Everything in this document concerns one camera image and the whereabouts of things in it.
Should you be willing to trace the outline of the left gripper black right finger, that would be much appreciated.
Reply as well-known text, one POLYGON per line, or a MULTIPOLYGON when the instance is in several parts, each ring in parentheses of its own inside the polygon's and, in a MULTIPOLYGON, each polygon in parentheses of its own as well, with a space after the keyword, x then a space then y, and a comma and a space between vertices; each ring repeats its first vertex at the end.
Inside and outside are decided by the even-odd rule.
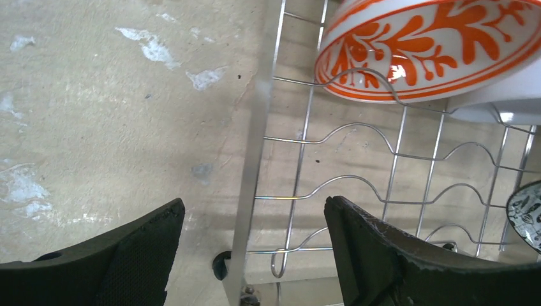
POLYGON ((343 196, 324 207, 345 305, 539 305, 540 264, 506 265, 425 242, 343 196))

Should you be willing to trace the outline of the stainless steel dish rack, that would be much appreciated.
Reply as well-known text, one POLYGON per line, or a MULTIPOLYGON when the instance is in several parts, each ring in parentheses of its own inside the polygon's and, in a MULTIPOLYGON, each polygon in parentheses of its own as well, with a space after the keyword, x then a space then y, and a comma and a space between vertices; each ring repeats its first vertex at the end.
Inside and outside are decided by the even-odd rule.
POLYGON ((342 195, 420 238, 508 264, 540 256, 510 227, 510 193, 540 178, 540 125, 463 121, 447 100, 374 105, 315 84, 337 1, 266 1, 232 248, 229 305, 341 305, 323 207, 342 195))

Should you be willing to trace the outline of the white bowl with red rim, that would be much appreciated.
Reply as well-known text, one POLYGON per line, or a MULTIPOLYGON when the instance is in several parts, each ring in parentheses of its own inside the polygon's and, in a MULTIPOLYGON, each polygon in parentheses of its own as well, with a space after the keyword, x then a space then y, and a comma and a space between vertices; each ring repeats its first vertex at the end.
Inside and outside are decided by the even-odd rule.
POLYGON ((452 118, 468 122, 540 125, 540 60, 492 85, 448 99, 452 118))

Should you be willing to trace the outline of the orange floral patterned bowl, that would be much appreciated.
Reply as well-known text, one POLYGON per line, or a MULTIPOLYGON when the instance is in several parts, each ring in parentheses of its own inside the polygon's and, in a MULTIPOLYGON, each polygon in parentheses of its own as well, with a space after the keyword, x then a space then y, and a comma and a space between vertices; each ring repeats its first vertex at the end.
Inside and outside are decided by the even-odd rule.
POLYGON ((343 1, 315 80, 352 101, 416 103, 493 84, 539 57, 539 1, 343 1))

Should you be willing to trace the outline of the black and white patterned bowl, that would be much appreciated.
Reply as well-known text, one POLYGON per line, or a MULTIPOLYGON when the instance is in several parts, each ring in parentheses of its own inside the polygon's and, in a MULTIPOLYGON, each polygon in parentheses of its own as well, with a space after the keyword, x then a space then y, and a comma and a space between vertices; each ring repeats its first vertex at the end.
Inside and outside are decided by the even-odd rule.
POLYGON ((514 231, 540 254, 540 181, 514 191, 506 204, 507 219, 514 231))

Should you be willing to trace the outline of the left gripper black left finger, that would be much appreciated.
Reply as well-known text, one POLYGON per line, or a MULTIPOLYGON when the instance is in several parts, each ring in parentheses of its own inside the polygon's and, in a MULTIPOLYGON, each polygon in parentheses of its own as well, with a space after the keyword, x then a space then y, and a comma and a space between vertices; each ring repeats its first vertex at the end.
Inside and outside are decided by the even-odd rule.
POLYGON ((148 214, 33 261, 1 264, 1 305, 164 305, 185 206, 148 214))

